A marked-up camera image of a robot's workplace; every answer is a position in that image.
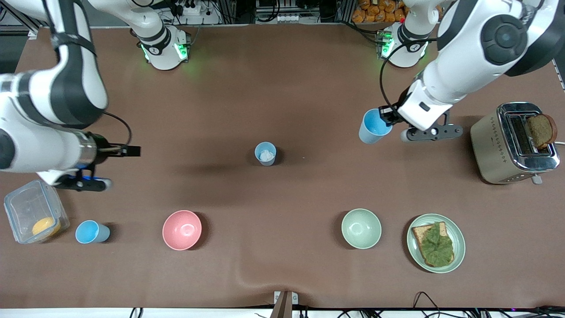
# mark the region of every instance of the bowl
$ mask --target bowl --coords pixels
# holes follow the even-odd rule
[[[447,235],[453,241],[453,254],[455,255],[455,258],[453,258],[451,264],[444,267],[432,267],[425,263],[424,257],[422,256],[418,247],[416,237],[414,237],[414,233],[412,232],[413,227],[434,224],[435,222],[445,222]],[[423,269],[432,273],[445,274],[454,271],[461,265],[463,259],[465,258],[465,239],[463,238],[461,229],[459,229],[455,222],[440,214],[428,213],[414,219],[414,221],[412,221],[412,224],[410,224],[410,226],[408,227],[408,233],[406,233],[406,243],[408,244],[408,251],[410,252],[412,258],[416,261],[416,263]]]
[[[191,211],[181,210],[171,214],[163,225],[163,240],[175,251],[193,247],[202,234],[202,223]]]
[[[371,211],[355,209],[349,211],[341,221],[341,234],[349,245],[361,250],[371,248],[381,238],[381,222]]]

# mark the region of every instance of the small blue cup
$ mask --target small blue cup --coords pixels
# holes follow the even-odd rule
[[[273,154],[273,157],[270,160],[266,160],[266,161],[261,160],[261,153],[265,150],[268,150]],[[258,144],[257,147],[255,147],[255,158],[257,158],[257,160],[259,160],[259,162],[263,166],[270,166],[274,164],[276,156],[277,156],[277,148],[275,148],[275,145],[271,144],[268,141],[264,141]]]
[[[370,109],[363,116],[359,138],[366,144],[374,144],[392,130],[381,118],[378,108]]]
[[[79,243],[100,243],[110,236],[110,229],[96,221],[88,220],[81,223],[75,232],[75,238]]]

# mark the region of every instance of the brown table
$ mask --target brown table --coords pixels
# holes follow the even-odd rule
[[[456,140],[404,144],[397,125],[375,145],[358,136],[363,113],[384,102],[375,48],[342,26],[204,28],[190,62],[146,64],[127,29],[95,30],[109,111],[134,130],[140,158],[113,158],[98,174],[104,193],[60,191],[71,227],[43,244],[14,242],[0,215],[0,307],[232,307],[272,302],[275,290],[313,307],[409,307],[427,291],[441,307],[533,307],[565,302],[561,168],[544,184],[491,186],[478,175],[468,129]],[[391,97],[417,67],[388,68]],[[28,41],[19,71],[54,65],[48,34]],[[565,125],[553,65],[500,78],[453,108],[469,128],[496,106],[530,101]],[[111,141],[123,126],[90,128]],[[280,162],[261,167],[253,148],[271,141]],[[2,174],[0,197],[35,179]],[[354,250],[339,224],[374,211],[379,243]],[[176,252],[161,227],[180,209],[205,230]],[[440,213],[461,228],[467,254],[449,274],[416,266],[409,222]],[[83,246],[77,225],[108,222],[110,242]]]

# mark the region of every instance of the toast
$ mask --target toast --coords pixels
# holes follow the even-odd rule
[[[557,125],[550,116],[539,114],[529,117],[527,121],[537,149],[544,149],[557,139]]]
[[[416,238],[416,242],[418,243],[418,249],[420,250],[420,253],[422,252],[421,250],[422,242],[425,240],[425,236],[427,235],[428,230],[432,228],[432,226],[433,224],[428,224],[428,225],[416,226],[412,228],[412,233],[414,233],[414,237]],[[440,222],[440,236],[443,237],[447,236],[447,228],[445,227],[445,222]],[[452,253],[449,264],[451,264],[451,262],[453,262],[454,259],[455,259],[455,254]],[[435,267],[432,264],[428,263],[425,259],[424,261],[428,266]]]

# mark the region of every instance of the plate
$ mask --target plate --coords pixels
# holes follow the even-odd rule
[[[424,258],[418,249],[416,237],[412,232],[413,227],[434,224],[435,222],[445,222],[447,235],[453,241],[453,254],[455,255],[455,259],[451,262],[451,264],[444,267],[432,267],[425,263]],[[439,214],[429,213],[417,217],[408,228],[406,243],[408,244],[408,251],[416,263],[418,263],[418,265],[420,265],[423,269],[432,273],[449,273],[459,267],[465,258],[465,239],[463,238],[463,233],[461,233],[459,227],[457,227],[452,220]]]

